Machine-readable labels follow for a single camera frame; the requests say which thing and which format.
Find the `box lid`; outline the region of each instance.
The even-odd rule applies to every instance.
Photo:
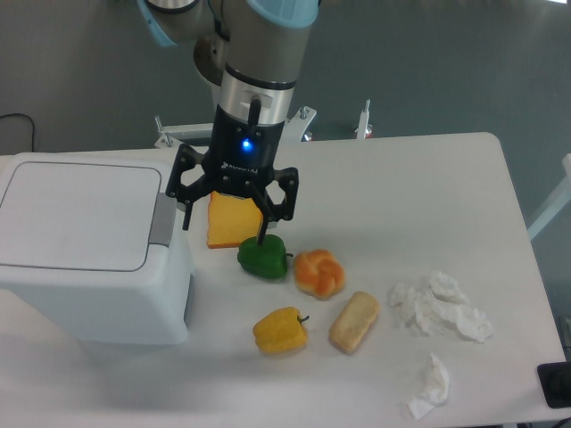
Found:
[[[25,160],[0,188],[0,266],[134,271],[146,260],[161,173]]]

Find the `plastic food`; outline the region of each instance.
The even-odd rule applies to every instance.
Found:
[[[286,247],[279,236],[266,235],[261,245],[256,236],[240,244],[238,261],[246,272],[266,279],[280,279],[286,276]]]
[[[267,354],[294,350],[305,345],[307,332],[297,308],[282,308],[265,316],[253,327],[256,345]]]
[[[211,193],[208,205],[209,248],[237,247],[258,233],[261,212],[252,199],[237,199],[218,192]]]
[[[366,292],[355,292],[329,329],[331,342],[345,353],[352,353],[377,319],[377,299]]]
[[[294,262],[295,282],[305,292],[326,299],[345,285],[345,272],[328,250],[314,250],[297,255]]]

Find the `white tissue paper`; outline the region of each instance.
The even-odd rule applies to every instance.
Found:
[[[433,408],[441,406],[448,399],[450,375],[443,362],[430,354],[430,367],[426,372],[425,386],[422,391],[407,401],[407,407],[417,421]]]
[[[445,333],[453,327],[464,339],[477,342],[485,342],[493,334],[488,316],[473,308],[458,282],[443,272],[434,272],[423,292],[397,284],[389,304],[399,307],[404,321],[416,323],[427,334]]]

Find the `blue led light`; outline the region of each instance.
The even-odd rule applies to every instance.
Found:
[[[253,150],[253,144],[247,138],[245,140],[242,140],[242,150],[244,150],[245,152],[251,152]]]

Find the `white plastic box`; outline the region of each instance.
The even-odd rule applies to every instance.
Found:
[[[194,263],[169,174],[159,161],[14,156],[0,176],[0,288],[83,341],[182,342]]]

